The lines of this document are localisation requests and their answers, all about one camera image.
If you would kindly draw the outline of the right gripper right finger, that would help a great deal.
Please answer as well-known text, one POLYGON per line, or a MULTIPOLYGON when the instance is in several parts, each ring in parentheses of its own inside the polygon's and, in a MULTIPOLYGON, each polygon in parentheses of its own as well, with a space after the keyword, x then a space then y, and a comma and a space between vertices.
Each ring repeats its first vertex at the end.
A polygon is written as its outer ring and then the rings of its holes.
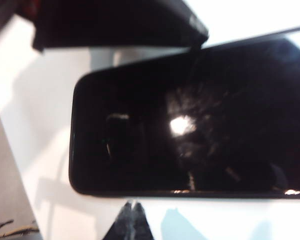
POLYGON ((134 239, 154 240, 145 210, 140 202, 134 205, 134 239))

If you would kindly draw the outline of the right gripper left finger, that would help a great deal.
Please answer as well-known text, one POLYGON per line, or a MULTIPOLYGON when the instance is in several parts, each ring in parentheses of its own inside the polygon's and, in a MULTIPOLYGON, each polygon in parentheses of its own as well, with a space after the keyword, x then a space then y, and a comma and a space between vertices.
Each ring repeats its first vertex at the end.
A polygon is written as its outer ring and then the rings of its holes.
POLYGON ((130 240, 132 234, 132 203, 126 202, 113 224, 103 237, 104 240, 130 240))

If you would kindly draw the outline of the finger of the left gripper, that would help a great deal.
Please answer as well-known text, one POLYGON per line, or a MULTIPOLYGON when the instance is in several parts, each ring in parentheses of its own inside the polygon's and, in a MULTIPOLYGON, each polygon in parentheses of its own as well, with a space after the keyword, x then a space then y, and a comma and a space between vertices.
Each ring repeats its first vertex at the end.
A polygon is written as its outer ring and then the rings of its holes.
POLYGON ((194 47, 207 27, 182 0, 43 0, 33 47, 194 47))

